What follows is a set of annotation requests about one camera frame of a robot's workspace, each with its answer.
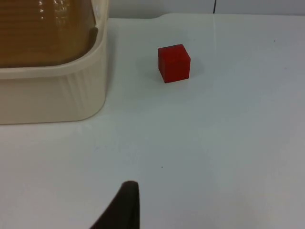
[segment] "dark object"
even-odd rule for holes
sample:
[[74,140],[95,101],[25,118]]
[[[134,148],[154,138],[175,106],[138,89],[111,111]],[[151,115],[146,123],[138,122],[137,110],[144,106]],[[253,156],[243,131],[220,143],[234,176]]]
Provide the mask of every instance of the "dark object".
[[159,70],[165,83],[190,77],[191,58],[182,44],[159,48]]
[[111,204],[91,229],[140,229],[138,183],[123,183]]

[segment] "white surface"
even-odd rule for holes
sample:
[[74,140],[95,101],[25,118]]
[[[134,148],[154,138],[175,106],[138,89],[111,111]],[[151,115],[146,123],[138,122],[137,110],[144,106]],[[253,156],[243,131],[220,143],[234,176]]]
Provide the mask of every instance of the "white surface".
[[213,13],[214,0],[111,0],[110,17],[154,18],[165,13]]
[[[109,26],[101,112],[0,126],[0,228],[87,229],[135,179],[144,229],[303,229],[305,18],[174,14]],[[158,47],[177,43],[191,78],[164,84]]]
[[216,13],[305,15],[305,1],[217,0]]

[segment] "cream plastic container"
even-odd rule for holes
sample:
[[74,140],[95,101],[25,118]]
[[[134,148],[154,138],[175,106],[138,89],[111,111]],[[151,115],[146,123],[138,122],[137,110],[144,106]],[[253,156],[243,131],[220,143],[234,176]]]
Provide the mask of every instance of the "cream plastic container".
[[77,121],[106,97],[109,0],[92,0],[98,34],[81,58],[56,66],[0,69],[0,124]]

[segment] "red block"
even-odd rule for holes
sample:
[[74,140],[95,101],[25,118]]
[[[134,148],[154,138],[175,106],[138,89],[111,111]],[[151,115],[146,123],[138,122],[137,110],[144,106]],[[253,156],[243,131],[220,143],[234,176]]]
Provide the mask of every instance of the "red block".
[[190,77],[191,58],[182,44],[159,48],[159,70],[165,83]]

